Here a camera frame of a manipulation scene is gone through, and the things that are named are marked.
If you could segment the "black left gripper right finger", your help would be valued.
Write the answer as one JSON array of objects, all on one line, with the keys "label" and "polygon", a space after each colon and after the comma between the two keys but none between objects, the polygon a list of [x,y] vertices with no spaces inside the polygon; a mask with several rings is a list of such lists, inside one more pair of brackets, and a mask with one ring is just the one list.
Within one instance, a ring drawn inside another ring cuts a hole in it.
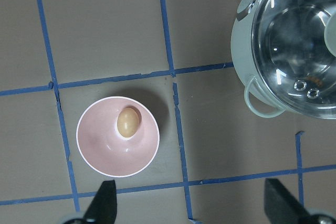
[{"label": "black left gripper right finger", "polygon": [[265,214],[272,224],[311,223],[311,215],[276,178],[265,179]]}]

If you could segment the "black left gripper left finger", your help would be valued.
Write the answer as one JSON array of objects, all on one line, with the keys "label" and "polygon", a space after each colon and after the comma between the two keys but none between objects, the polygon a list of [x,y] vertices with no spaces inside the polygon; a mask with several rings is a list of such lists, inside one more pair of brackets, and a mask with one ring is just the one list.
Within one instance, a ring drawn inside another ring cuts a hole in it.
[{"label": "black left gripper left finger", "polygon": [[114,180],[103,181],[86,210],[85,223],[112,224],[117,217],[117,189]]}]

